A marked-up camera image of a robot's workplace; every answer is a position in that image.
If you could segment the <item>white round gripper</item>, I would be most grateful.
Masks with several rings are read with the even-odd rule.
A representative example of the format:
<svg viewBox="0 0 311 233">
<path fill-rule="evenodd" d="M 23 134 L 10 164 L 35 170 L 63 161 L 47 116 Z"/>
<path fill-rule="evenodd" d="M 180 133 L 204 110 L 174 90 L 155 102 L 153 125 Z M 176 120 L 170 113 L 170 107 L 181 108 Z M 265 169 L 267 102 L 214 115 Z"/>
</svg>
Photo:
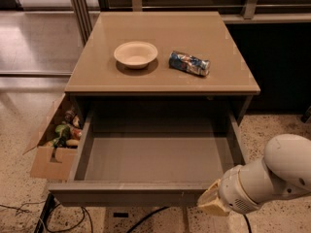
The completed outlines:
<svg viewBox="0 0 311 233">
<path fill-rule="evenodd" d="M 240 180 L 241 165 L 225 172 L 197 200 L 197 207 L 210 216 L 228 216 L 229 210 L 241 215 L 254 212 L 260 205 L 246 193 Z"/>
</svg>

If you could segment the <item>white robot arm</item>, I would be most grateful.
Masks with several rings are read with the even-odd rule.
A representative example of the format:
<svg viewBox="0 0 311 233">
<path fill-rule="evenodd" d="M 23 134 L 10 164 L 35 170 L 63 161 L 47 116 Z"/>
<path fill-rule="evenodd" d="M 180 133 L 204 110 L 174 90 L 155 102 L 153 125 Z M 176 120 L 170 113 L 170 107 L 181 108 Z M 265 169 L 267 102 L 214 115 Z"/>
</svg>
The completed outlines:
<svg viewBox="0 0 311 233">
<path fill-rule="evenodd" d="M 263 157 L 225 172 L 199 197 L 208 215 L 245 215 L 267 202 L 311 193 L 311 141 L 294 134 L 278 135 L 266 144 Z"/>
</svg>

